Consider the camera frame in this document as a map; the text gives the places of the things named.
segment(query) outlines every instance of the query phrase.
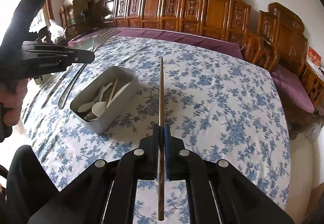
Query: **metal fork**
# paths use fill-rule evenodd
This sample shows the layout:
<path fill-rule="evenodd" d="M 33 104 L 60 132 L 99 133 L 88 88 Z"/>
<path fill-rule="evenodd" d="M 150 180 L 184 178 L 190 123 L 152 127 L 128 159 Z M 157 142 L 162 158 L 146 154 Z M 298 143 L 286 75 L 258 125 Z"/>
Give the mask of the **metal fork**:
<path fill-rule="evenodd" d="M 100 35 L 96 36 L 95 39 L 93 40 L 91 51 L 93 53 L 95 53 L 100 46 L 105 44 L 108 39 L 110 39 L 111 37 L 113 37 L 114 35 L 119 33 L 120 31 L 121 31 L 121 29 L 110 29 L 109 31 L 107 31 L 107 32 L 105 32 L 103 34 L 100 34 Z M 76 83 L 78 77 L 80 76 L 80 74 L 82 73 L 82 71 L 85 69 L 86 66 L 87 66 L 87 63 L 82 65 L 82 67 L 74 75 L 73 79 L 70 81 L 70 83 L 67 85 L 64 92 L 60 96 L 58 104 L 57 104 L 60 109 L 64 108 L 66 100 L 67 100 L 67 98 L 68 98 L 74 84 Z"/>

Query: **wooden chopstick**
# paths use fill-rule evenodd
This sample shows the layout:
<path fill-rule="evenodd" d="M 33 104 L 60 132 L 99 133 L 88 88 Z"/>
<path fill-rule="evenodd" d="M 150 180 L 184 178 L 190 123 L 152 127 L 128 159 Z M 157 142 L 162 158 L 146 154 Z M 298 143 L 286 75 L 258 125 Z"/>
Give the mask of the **wooden chopstick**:
<path fill-rule="evenodd" d="M 164 84 L 163 58 L 160 61 L 159 91 L 159 154 L 158 154 L 158 220 L 164 220 Z"/>
<path fill-rule="evenodd" d="M 116 78 L 116 80 L 115 80 L 114 87 L 112 88 L 112 91 L 111 91 L 111 94 L 110 94 L 110 97 L 109 97 L 109 101 L 108 101 L 106 107 L 108 107 L 110 105 L 110 103 L 111 103 L 112 97 L 114 96 L 114 92 L 115 92 L 115 89 L 116 89 L 117 82 L 118 82 L 118 78 Z"/>

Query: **purple fabric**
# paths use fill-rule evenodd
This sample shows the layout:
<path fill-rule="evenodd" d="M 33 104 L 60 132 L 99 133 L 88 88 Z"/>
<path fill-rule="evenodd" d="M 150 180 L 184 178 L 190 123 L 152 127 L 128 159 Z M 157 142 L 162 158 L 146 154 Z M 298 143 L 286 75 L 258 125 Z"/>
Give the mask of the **purple fabric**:
<path fill-rule="evenodd" d="M 77 39 L 75 42 L 69 42 L 69 47 L 74 46 L 77 42 L 84 40 L 86 37 L 94 36 L 99 32 L 105 31 L 105 29 L 97 30 L 87 36 L 82 36 Z M 209 37 L 201 37 L 191 34 L 165 31 L 165 30 L 156 30 L 156 29 L 132 29 L 132 28 L 123 28 L 116 36 L 120 37 L 143 37 L 151 39 L 159 39 L 165 41 L 172 41 L 187 45 L 192 45 L 200 48 L 205 48 L 213 51 L 217 51 L 238 59 L 243 59 L 243 56 L 240 51 L 240 46 L 235 43 L 224 42 L 216 40 Z"/>
<path fill-rule="evenodd" d="M 309 113 L 315 111 L 303 85 L 295 74 L 278 64 L 271 73 L 271 77 L 277 90 L 285 93 L 292 103 Z"/>

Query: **tablecloth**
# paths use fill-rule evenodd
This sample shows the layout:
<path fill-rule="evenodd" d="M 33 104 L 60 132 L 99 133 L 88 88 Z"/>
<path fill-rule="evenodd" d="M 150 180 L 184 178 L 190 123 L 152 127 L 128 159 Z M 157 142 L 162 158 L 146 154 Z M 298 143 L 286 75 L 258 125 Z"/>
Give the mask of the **tablecloth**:
<path fill-rule="evenodd" d="M 59 190 L 97 159 L 112 161 L 138 147 L 158 122 L 159 59 L 164 59 L 165 119 L 171 134 L 203 159 L 224 158 L 281 208 L 289 191 L 290 150 L 284 111 L 270 74 L 255 65 L 190 45 L 113 37 L 96 52 L 65 108 L 58 99 L 80 65 L 55 74 L 22 118 L 33 150 Z M 69 109 L 108 67 L 139 72 L 140 89 L 111 127 L 95 134 Z M 157 181 L 138 182 L 134 223 L 157 223 Z M 189 223 L 184 181 L 166 182 L 165 223 Z"/>

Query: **black handle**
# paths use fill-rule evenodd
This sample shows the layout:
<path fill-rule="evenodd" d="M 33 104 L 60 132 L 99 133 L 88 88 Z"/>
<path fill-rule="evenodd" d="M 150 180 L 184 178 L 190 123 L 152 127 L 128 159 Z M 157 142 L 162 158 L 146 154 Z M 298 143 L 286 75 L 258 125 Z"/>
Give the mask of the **black handle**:
<path fill-rule="evenodd" d="M 12 92 L 16 93 L 16 86 L 17 82 L 4 82 L 6 87 Z M 11 136 L 12 134 L 12 126 L 7 126 L 4 124 L 3 117 L 5 113 L 8 111 L 8 109 L 3 108 L 3 104 L 0 104 L 0 143 L 4 141 L 5 138 Z"/>

